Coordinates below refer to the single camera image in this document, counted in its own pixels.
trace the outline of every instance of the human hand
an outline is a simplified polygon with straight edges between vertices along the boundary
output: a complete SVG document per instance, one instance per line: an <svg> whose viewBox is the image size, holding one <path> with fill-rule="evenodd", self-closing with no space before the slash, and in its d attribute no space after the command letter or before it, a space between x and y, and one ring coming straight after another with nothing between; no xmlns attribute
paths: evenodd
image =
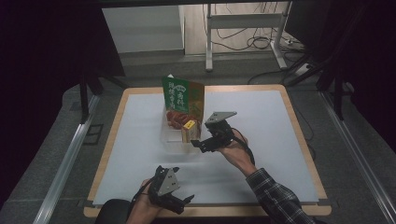
<svg viewBox="0 0 396 224"><path fill-rule="evenodd" d="M148 179L144 180L141 186L146 185L148 181ZM149 186L150 184L146 186L134 202L134 208L128 217L127 224L149 224L161 212L162 208L149 200Z"/></svg>
<svg viewBox="0 0 396 224"><path fill-rule="evenodd" d="M233 134L248 145L248 139L240 132L233 130ZM245 176L249 176L257 171L257 168L251 163L250 156L238 142L232 141L227 147L218 148L218 151Z"/></svg>

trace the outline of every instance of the table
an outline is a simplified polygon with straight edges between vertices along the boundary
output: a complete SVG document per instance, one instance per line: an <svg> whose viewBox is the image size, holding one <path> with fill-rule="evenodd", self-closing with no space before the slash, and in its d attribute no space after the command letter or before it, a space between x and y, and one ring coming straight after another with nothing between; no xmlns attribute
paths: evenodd
<svg viewBox="0 0 396 224"><path fill-rule="evenodd" d="M258 86L208 86L205 87L205 92L212 91L279 91L287 108L288 115L290 117L290 122L293 130L296 133L298 144L302 149L304 155L304 161L308 167L309 173L311 174L312 180L315 185L315 189L318 194L319 202L303 205L303 209L310 216L327 216L332 211L331 207L327 204L328 198L326 192L321 184L320 178L318 176L317 169L311 158L308 147L305 143L303 133L298 124L297 118L293 112L290 99L286 93L283 86L280 85L258 85ZM117 131L120 127L120 122L122 115L125 110L125 106L130 94L150 94L150 93L162 93L162 88L132 88L127 89L122 95L119 109L117 111L116 117L113 122L109 137L106 142L106 147L100 161L95 179L92 183L92 188L88 197L88 201L93 201L99 184L104 176L106 170L107 162L110 158L112 148L116 141ZM96 217L100 211L100 208L85 207L84 215L87 217ZM163 210L160 213L160 217L174 217L176 214ZM258 205L219 205L219 206L187 206L185 212L181 217L256 217L256 216L266 216L265 212Z"/></svg>

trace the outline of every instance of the plaid sleeve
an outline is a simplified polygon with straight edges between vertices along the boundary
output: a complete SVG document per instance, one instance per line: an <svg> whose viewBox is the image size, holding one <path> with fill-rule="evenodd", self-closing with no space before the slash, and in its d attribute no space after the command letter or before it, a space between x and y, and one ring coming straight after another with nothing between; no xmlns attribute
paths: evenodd
<svg viewBox="0 0 396 224"><path fill-rule="evenodd" d="M264 211L276 222L315 223L303 211L297 196L290 189L276 183L263 168L248 176L247 183Z"/></svg>

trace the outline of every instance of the wire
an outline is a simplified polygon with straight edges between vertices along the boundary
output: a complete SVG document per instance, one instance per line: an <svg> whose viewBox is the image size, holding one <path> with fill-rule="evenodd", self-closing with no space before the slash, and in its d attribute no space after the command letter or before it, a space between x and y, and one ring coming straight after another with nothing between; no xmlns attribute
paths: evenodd
<svg viewBox="0 0 396 224"><path fill-rule="evenodd" d="M231 10L228 8L228 3L225 4L225 7L226 7L227 10L230 12L230 14L233 14L233 13L231 12Z"/></svg>
<svg viewBox="0 0 396 224"><path fill-rule="evenodd" d="M253 152L251 151L250 147L248 147L248 142L246 141L246 139L244 138L244 136L241 134L242 138L244 139L244 141L242 141L241 139L239 139L238 137L236 137L235 135L230 135L227 134L229 137L231 137L233 140L235 140L237 143L239 143L247 152L247 154L250 157L250 161L251 163L253 163L253 165L256 164L256 162L254 161L254 156L253 156Z"/></svg>
<svg viewBox="0 0 396 224"><path fill-rule="evenodd" d="M272 31L274 30L274 28L273 29L271 29L271 36L270 36L270 39L272 40Z"/></svg>
<svg viewBox="0 0 396 224"><path fill-rule="evenodd" d="M306 141L311 141L314 137L315 137L315 133L314 133L314 129L312 128L311 124L308 122L308 120L305 118L305 116L303 115L303 113L300 111L300 109L298 108L298 106L294 103L294 97L291 94L288 94L288 96L290 97L290 101L291 101L291 105L293 106L293 108L300 114L300 116L303 118L303 120L305 121L306 125L309 128L309 131L311 132L311 136L306 137L305 140Z"/></svg>
<svg viewBox="0 0 396 224"><path fill-rule="evenodd" d="M265 2L264 8L262 9L262 13L265 12L265 9L267 8L267 2Z"/></svg>
<svg viewBox="0 0 396 224"><path fill-rule="evenodd" d="M204 18L204 29L205 29L205 34L207 35L207 30L206 30L206 26L205 26L205 9L204 9L204 5L202 5L202 12L203 12L203 18ZM234 36L234 35L238 35L238 34L244 32L244 31L246 31L247 29L248 29L248 28L242 29L241 31L236 32L235 34L228 35L228 36L225 36L225 37L224 37L224 36L221 36L221 35L219 34L219 29L217 29L217 33L218 33L219 38L221 38L221 39L226 39L226 38L232 37L232 36ZM254 48L254 49L267 49L267 48L270 46L271 39L268 38L268 37L265 37L265 36L255 36L255 34L257 33L258 29L259 29L259 28L256 28L256 30L255 30L255 32L254 32L254 34L253 34L253 37L251 37L251 38L249 38L249 39L247 40L247 46L246 46L245 48L234 49L234 48L231 48L231 47L229 47L229 46L227 46L227 45L224 45L224 44L221 44L221 43L218 43L218 42L211 41L211 43L212 43L212 44L215 44L215 45L220 45L220 46L223 46L223 47L226 48L226 49L231 49L231 50L235 50L235 51L240 51L240 50L249 49L249 48ZM266 44L265 46L263 46L263 47L259 47L259 46L256 45L257 42L266 42L267 44Z"/></svg>
<svg viewBox="0 0 396 224"><path fill-rule="evenodd" d="M260 2L258 5L257 5L257 7L256 8L254 8L254 11L253 11L253 13L255 13L256 12L256 10L257 10L257 8L259 8L259 6L261 6L262 5L262 2Z"/></svg>
<svg viewBox="0 0 396 224"><path fill-rule="evenodd" d="M311 53L304 53L304 55L299 58L296 62L294 62L287 70L287 73L285 74L285 76L282 77L282 79L279 81L279 84L281 85L285 85L285 79L289 76L291 76L292 74L294 74L295 70L303 63L305 63L306 61L308 61L308 59L311 57Z"/></svg>
<svg viewBox="0 0 396 224"><path fill-rule="evenodd" d="M257 74L257 75L255 75L255 76L251 77L251 78L247 81L247 84L248 84L248 85L251 85L251 84L250 84L251 80L253 80L253 79L256 78L256 77L261 77L261 76L264 76L264 75L269 75L269 74L273 74L273 73L280 73L280 72L284 72L284 71L278 70L278 71L273 71L273 72L264 72L264 73Z"/></svg>
<svg viewBox="0 0 396 224"><path fill-rule="evenodd" d="M145 188L152 182L152 180L156 177L156 175L152 178L150 178L148 180L148 182L146 182L145 185L143 185L142 187L140 187L140 189L137 191L137 193L134 195L134 197L131 200L131 203L129 204L129 210L128 210L128 216L130 215L130 213L132 212L132 209L134 208L134 203L136 202L137 198L141 195L141 194L146 194L143 193L143 191L145 190Z"/></svg>

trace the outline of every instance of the gray floor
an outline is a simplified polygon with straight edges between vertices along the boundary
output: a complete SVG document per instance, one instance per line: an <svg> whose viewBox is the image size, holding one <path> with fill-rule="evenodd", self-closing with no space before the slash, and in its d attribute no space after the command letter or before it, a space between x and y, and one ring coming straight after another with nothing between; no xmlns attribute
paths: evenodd
<svg viewBox="0 0 396 224"><path fill-rule="evenodd" d="M161 86L161 77L173 74L206 85L241 85L248 84L255 75L278 71L271 52L216 55L212 73L205 72L204 59L203 56L169 55L165 52L121 55L127 77L120 77L120 80L131 87L153 87ZM282 73L261 75L250 80L250 84L278 83L282 77ZM317 79L311 77L288 88L293 108L332 204L332 213L317 219L328 223L388 223L315 89ZM49 223L94 222L94 219L84 217L82 210L122 95L119 86L102 78L101 81L105 91L100 96L97 113L92 121L93 129L103 127L101 135L98 139L97 135L85 138L85 144L78 153ZM78 101L78 87L64 94L63 108L29 169L0 212L0 223L34 221L78 127L81 112ZM349 102L347 96L344 97L343 106L346 124L390 198L395 201L395 153ZM255 218L159 220L158 223L169 221L265 223L265 220Z"/></svg>

